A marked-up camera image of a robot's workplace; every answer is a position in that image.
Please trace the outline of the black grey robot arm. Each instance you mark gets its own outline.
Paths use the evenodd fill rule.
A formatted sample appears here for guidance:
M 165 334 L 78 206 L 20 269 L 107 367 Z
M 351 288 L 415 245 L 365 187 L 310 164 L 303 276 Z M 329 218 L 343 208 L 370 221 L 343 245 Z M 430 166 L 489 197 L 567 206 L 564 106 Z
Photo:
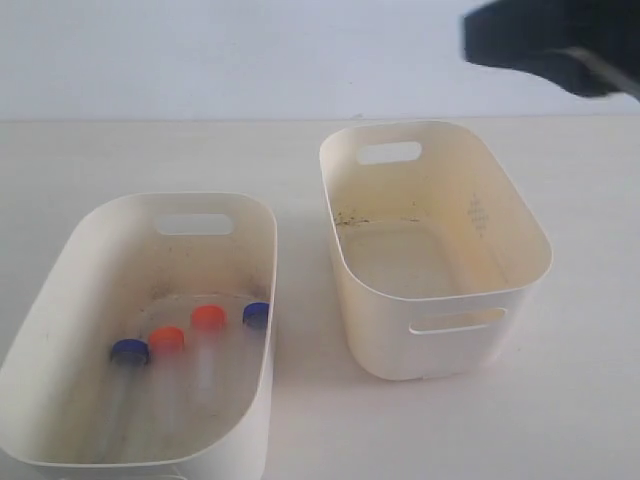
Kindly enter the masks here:
M 637 1 L 490 1 L 461 19 L 465 61 L 582 98 L 639 98 Z

